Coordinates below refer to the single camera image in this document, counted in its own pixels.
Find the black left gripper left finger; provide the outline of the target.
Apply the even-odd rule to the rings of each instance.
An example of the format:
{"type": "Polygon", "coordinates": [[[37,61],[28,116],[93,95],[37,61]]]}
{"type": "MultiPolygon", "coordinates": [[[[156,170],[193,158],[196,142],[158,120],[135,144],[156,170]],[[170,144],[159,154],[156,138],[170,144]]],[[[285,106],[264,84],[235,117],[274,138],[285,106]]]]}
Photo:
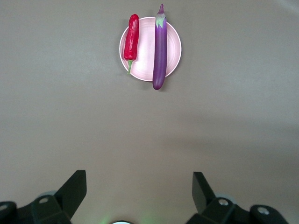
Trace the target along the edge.
{"type": "Polygon", "coordinates": [[[2,224],[70,224],[86,196],[86,172],[77,170],[53,195],[42,195],[18,208],[15,202],[0,203],[2,224]]]}

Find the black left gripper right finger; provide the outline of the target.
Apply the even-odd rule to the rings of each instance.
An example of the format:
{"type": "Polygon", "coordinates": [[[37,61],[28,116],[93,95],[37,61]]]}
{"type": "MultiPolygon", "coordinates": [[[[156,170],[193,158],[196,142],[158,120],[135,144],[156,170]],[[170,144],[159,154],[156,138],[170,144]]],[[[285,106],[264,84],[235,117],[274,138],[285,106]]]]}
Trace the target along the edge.
{"type": "Polygon", "coordinates": [[[217,197],[202,172],[193,173],[192,197],[197,213],[188,224],[288,224],[273,207],[258,204],[246,211],[225,197],[217,197]]]}

